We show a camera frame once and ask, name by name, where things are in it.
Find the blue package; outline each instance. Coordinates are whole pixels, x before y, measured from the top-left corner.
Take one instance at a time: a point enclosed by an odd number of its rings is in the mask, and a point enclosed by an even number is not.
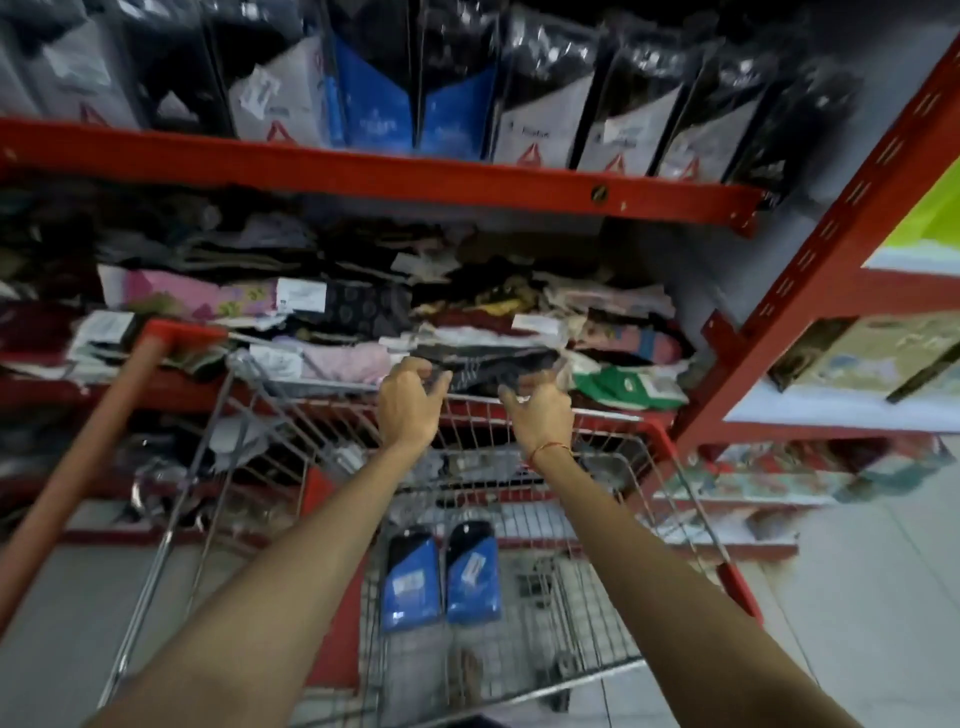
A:
[[[446,546],[446,620],[455,624],[500,619],[500,567],[493,526],[460,523]]]
[[[424,0],[420,34],[418,150],[479,159],[496,78],[497,0]]]
[[[409,154],[414,122],[406,2],[330,0],[328,7],[347,145]]]
[[[384,632],[419,627],[440,618],[438,551],[429,529],[408,528],[390,540],[382,596]]]

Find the hand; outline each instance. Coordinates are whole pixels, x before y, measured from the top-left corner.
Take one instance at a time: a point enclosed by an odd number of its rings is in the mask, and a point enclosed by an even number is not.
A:
[[[512,389],[500,387],[500,401],[514,424],[514,434],[529,457],[546,443],[562,443],[568,448],[573,440],[573,410],[570,397],[557,389],[552,381],[537,385],[524,404]]]
[[[377,421],[384,448],[409,446],[419,454],[433,442],[453,373],[441,374],[428,395],[423,380],[432,371],[433,365],[426,359],[408,356],[383,380],[377,397]]]

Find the plastic packaging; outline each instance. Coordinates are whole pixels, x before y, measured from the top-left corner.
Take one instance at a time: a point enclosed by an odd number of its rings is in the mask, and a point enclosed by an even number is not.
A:
[[[722,181],[776,75],[777,58],[770,52],[724,44],[708,49],[658,175]]]
[[[684,108],[701,51],[639,25],[616,46],[577,169],[642,176]]]
[[[515,6],[506,35],[492,159],[565,168],[593,81],[599,33]]]
[[[496,0],[424,0],[418,18],[418,149],[479,159],[499,50]]]
[[[446,620],[474,624],[499,619],[500,567],[493,526],[459,523],[446,545]]]
[[[859,88],[853,74],[830,61],[805,64],[760,122],[730,182],[767,190],[763,206],[776,207],[793,189],[824,134],[851,112]]]
[[[329,0],[347,145],[408,154],[413,66],[404,0]]]
[[[237,136],[329,145],[317,17],[297,0],[203,0]]]
[[[197,0],[107,0],[150,126],[233,136]]]
[[[0,116],[43,115],[24,61],[13,29],[0,20]]]
[[[91,0],[7,0],[0,16],[10,23],[26,76],[53,118],[141,129],[129,72],[102,6]]]
[[[381,599],[384,632],[419,627],[440,618],[437,544],[424,526],[407,528],[387,548]]]

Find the wire basket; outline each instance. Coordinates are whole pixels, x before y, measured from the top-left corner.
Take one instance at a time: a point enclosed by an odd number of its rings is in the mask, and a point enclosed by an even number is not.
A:
[[[157,584],[177,539],[180,511],[198,489],[216,494],[186,613],[199,607],[253,556],[305,513],[320,507],[379,447],[375,391],[271,377],[247,352],[230,372],[180,486],[170,524],[137,599],[101,705],[130,671]],[[639,417],[575,410],[573,452],[637,520],[681,551],[734,598],[749,601],[695,494],[681,507],[657,471],[670,458],[658,425]],[[212,480],[201,481],[202,467]],[[655,493],[639,482],[650,472]],[[461,626],[444,619],[385,632],[381,597],[388,544],[411,528],[443,544],[458,524],[487,522],[499,550],[500,619]],[[496,400],[450,396],[439,432],[401,481],[348,587],[306,681],[296,725],[431,726],[512,702],[539,698],[568,707],[571,688],[644,665],[558,501],[523,462]]]

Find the shopping cart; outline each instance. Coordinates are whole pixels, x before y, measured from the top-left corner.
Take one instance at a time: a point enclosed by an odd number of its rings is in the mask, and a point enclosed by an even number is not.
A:
[[[64,457],[68,466],[72,459],[75,470],[64,473],[61,463],[14,535],[0,563],[0,597],[11,605],[8,615],[15,610],[12,596],[17,590],[22,594],[32,576],[23,565],[42,563],[43,549],[52,547],[65,521],[55,517],[73,510],[83,478],[92,470],[89,464],[102,461],[138,387],[183,335],[203,342],[217,334],[151,323]],[[184,616],[298,518],[321,507],[380,444],[374,388],[284,379],[276,376],[271,357],[259,351],[254,356],[241,350],[229,360],[227,379],[178,488],[101,705],[132,671],[138,637],[181,534],[177,524],[198,490],[214,499]],[[282,346],[276,351],[290,354]],[[312,368],[305,358],[301,364],[305,372]],[[105,407],[119,411],[104,412]],[[77,447],[99,450],[77,453]],[[213,465],[211,449],[218,453]],[[573,451],[611,497],[759,619],[749,589],[689,485],[684,481],[680,496],[668,493],[662,480],[654,492],[639,487],[651,482],[645,477],[649,473],[658,481],[657,463],[664,458],[683,477],[660,426],[639,417],[575,410]],[[76,471],[77,463],[87,464],[85,473]],[[500,619],[473,626],[439,620],[385,632],[380,599],[391,539],[427,529],[442,545],[458,524],[475,522],[489,523],[497,540]],[[444,549],[439,552],[443,579]],[[26,555],[22,561],[16,560],[19,554]],[[525,467],[502,406],[496,400],[450,396],[437,437],[400,483],[348,586],[293,723],[425,727],[531,698],[563,711],[575,686],[642,665],[562,507],[542,478]]]

